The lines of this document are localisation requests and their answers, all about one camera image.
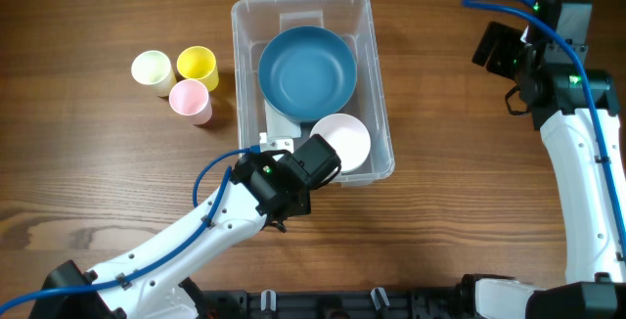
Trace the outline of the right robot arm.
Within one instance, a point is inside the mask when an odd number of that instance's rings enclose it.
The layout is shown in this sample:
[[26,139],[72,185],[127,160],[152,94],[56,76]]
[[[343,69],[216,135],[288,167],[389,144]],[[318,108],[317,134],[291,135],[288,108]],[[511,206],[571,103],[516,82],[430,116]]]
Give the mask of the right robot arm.
[[[514,80],[528,105],[557,178],[566,233],[565,284],[540,289],[509,278],[467,275],[464,310],[484,318],[622,318],[625,315],[625,252],[605,178],[619,199],[625,175],[619,148],[619,105],[610,75],[587,75],[604,132],[602,158],[582,81],[574,66],[553,61],[555,44],[535,50],[522,32],[492,22],[473,62]],[[609,168],[604,169],[604,161]]]

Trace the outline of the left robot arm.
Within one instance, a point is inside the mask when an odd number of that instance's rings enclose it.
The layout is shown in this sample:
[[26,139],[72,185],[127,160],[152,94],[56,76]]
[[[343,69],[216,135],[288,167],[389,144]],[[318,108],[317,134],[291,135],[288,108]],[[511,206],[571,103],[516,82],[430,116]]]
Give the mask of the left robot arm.
[[265,227],[286,229],[310,213],[310,193],[341,170],[315,134],[294,152],[247,148],[217,189],[147,242],[86,272],[68,261],[31,297],[33,318],[197,318],[200,299],[183,283],[226,249]]

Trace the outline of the pink bowl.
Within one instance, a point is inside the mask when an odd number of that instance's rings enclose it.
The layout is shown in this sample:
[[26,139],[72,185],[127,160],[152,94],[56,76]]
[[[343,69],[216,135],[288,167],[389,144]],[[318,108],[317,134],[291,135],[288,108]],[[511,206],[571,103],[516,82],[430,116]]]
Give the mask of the pink bowl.
[[310,135],[319,134],[341,159],[341,172],[358,169],[371,150],[371,136],[366,125],[350,114],[330,114],[320,119]]

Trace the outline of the pink cup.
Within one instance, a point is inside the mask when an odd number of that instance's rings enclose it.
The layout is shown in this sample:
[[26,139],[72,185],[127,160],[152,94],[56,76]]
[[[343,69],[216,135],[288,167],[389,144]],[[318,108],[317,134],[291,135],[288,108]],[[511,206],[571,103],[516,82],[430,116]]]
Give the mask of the pink cup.
[[169,93],[170,108],[193,125],[203,125],[212,118],[212,106],[207,88],[198,80],[185,79]]

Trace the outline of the dark blue bowl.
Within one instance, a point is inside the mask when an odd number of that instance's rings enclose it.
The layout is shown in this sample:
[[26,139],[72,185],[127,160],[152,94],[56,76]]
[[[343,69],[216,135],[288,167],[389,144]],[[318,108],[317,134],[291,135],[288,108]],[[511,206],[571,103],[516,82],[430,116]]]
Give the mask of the dark blue bowl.
[[312,25],[286,30],[263,50],[258,83],[275,111],[311,122],[340,111],[357,84],[357,65],[335,33]]

